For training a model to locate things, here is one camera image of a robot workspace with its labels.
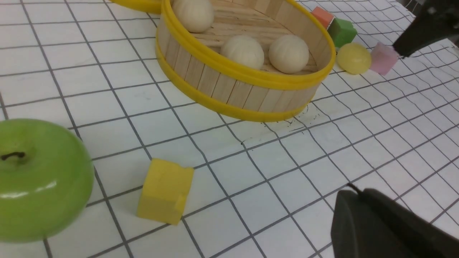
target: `pink foam cube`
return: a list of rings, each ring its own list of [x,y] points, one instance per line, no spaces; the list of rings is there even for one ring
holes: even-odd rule
[[[389,46],[381,42],[376,44],[376,47],[371,52],[371,67],[372,71],[380,75],[386,75],[395,63],[398,61],[398,53]]]

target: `table surface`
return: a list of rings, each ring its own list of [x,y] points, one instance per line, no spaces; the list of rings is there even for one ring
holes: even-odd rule
[[[413,17],[395,1],[305,1],[390,45]],[[0,1],[0,120],[63,125],[87,146],[87,208],[2,258],[333,257],[346,183],[376,188],[459,236],[459,62],[441,41],[387,75],[335,66],[300,115],[238,121],[178,91],[158,66],[159,16],[103,0]],[[196,169],[177,226],[135,216],[152,157]]]

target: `green apple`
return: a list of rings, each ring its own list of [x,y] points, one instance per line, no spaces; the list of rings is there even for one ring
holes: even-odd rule
[[[81,140],[35,119],[0,122],[0,241],[50,237],[80,214],[94,181]]]

